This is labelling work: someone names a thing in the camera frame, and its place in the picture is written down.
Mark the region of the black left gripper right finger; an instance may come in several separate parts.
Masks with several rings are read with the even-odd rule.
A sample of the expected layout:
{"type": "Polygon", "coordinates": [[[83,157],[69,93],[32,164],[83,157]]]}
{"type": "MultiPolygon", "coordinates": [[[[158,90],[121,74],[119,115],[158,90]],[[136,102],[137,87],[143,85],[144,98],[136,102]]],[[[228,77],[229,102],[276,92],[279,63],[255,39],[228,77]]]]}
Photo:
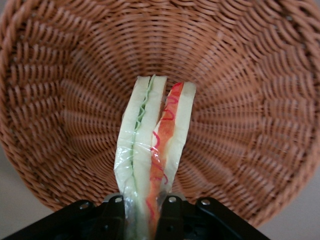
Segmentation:
{"type": "Polygon", "coordinates": [[[155,240],[183,240],[183,194],[169,194],[161,206],[155,240]]]}

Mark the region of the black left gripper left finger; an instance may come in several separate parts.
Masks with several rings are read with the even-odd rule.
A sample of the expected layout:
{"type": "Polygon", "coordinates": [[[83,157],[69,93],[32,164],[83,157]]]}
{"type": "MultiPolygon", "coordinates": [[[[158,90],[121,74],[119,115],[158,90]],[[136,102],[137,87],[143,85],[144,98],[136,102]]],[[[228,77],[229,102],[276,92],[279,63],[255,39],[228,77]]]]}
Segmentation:
{"type": "Polygon", "coordinates": [[[125,233],[125,206],[120,194],[108,195],[99,207],[101,215],[96,222],[97,240],[123,240],[125,233]]]}

